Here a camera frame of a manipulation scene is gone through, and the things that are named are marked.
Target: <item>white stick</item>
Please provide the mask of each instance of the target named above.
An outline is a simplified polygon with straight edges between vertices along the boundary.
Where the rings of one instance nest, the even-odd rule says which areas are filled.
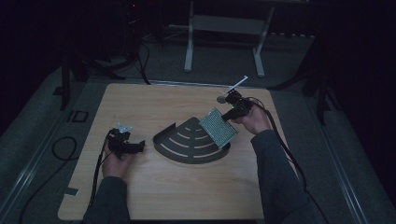
[[[223,95],[227,94],[228,91],[230,91],[230,90],[232,90],[232,89],[235,89],[237,86],[239,86],[239,85],[240,85],[242,82],[244,82],[246,79],[248,79],[248,77],[247,77],[247,76],[244,76],[244,78],[243,78],[242,80],[240,80],[240,81],[239,81],[238,83],[236,83],[235,85],[229,87],[227,91],[224,91],[224,92],[223,92]]]

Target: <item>dark floor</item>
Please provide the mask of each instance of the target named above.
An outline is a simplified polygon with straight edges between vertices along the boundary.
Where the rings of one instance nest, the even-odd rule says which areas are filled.
[[[246,75],[249,79],[244,86],[255,88],[267,88],[291,78],[312,43],[310,38],[268,36],[262,52],[266,76],[258,78],[250,47],[221,43],[208,46],[198,41],[192,71],[185,73],[183,39],[170,38],[163,47],[152,40],[147,36],[148,48],[141,49],[142,58],[148,56],[149,49],[146,73],[152,84],[233,85]],[[121,82],[143,84],[136,65],[117,73],[127,77]],[[115,82],[94,71],[86,83],[72,80],[72,100],[65,111],[60,111],[61,98],[52,95],[60,85],[60,77],[58,69],[43,82],[0,139],[3,149],[0,198],[1,214],[7,215],[3,217],[5,223],[18,223],[29,198],[64,164],[51,152],[57,139],[73,136],[77,140],[75,155],[81,151],[106,85]],[[303,85],[301,81],[271,93],[290,149],[303,167],[310,190],[327,218],[340,224],[396,222],[395,209],[343,111],[328,101],[326,126],[321,126],[315,115],[318,98],[303,96]],[[66,122],[71,110],[89,112],[87,121]],[[73,145],[65,142],[59,147],[60,153],[67,157],[71,148]],[[60,220],[57,211],[75,165],[76,161],[66,163],[32,198],[23,213],[24,223],[73,223]]]

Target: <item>fan-shaped black plate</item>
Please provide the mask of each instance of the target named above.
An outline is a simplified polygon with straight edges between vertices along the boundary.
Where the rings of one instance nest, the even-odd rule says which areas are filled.
[[[154,147],[165,157],[188,164],[216,161],[227,155],[230,143],[219,148],[199,124],[198,118],[190,118],[178,127],[172,124],[154,138]]]

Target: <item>left hand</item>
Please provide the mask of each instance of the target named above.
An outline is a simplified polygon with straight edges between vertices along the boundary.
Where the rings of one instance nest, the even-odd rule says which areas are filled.
[[[115,176],[125,181],[128,168],[134,159],[134,154],[125,154],[119,159],[115,153],[110,151],[108,144],[106,144],[105,157],[106,159],[102,164],[103,178]]]

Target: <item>hand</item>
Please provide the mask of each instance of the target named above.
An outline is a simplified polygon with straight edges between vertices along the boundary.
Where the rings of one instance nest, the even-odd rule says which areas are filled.
[[[244,117],[232,119],[232,122],[243,124],[245,128],[253,134],[260,133],[264,130],[270,130],[271,125],[265,112],[258,106],[251,107],[249,114]]]
[[[110,151],[108,145],[106,144],[105,158],[106,159],[102,165],[103,178],[107,176],[115,176],[125,181],[128,168],[134,159],[134,154],[125,154],[122,155],[121,159],[119,159],[116,154]]]

